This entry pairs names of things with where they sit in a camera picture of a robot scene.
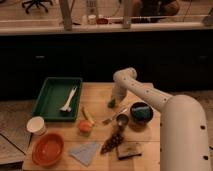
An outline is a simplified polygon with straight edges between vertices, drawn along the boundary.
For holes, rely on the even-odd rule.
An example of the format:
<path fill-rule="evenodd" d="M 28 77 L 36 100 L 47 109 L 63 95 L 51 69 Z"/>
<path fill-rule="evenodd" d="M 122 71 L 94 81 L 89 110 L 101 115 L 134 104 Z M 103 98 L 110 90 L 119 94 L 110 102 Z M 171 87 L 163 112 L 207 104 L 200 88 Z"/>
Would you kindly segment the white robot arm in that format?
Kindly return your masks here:
<path fill-rule="evenodd" d="M 206 114 L 188 95 L 171 95 L 136 80 L 129 67 L 113 74 L 112 99 L 119 104 L 131 91 L 160 114 L 160 171 L 213 171 Z"/>

